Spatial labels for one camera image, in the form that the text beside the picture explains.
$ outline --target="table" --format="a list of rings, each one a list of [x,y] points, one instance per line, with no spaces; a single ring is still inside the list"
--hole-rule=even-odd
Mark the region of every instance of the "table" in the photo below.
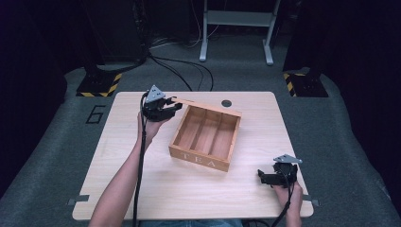
[[[295,154],[274,94],[165,93],[166,97],[176,96],[219,107],[222,100],[230,100],[229,108],[242,112],[241,122],[230,169],[223,172],[170,156],[168,144],[184,113],[184,110],[177,111],[176,116],[161,127],[145,155],[138,219],[277,217],[282,209],[275,192],[260,183],[257,169],[273,173],[273,158],[283,154],[295,157]],[[122,92],[116,95],[80,191],[81,196],[89,195],[89,200],[76,203],[74,219],[90,219],[101,193],[131,152],[142,94]],[[298,181],[307,194],[301,169]],[[125,218],[132,218],[132,207],[133,201]],[[304,201],[301,216],[312,214],[312,203]]]
[[[208,10],[207,0],[203,3],[203,38],[200,48],[200,61],[206,61],[208,43],[208,25],[225,26],[265,26],[269,28],[266,39],[263,40],[263,50],[267,65],[273,65],[273,57],[270,50],[270,40],[277,17],[281,0],[276,0],[273,12],[247,12]]]

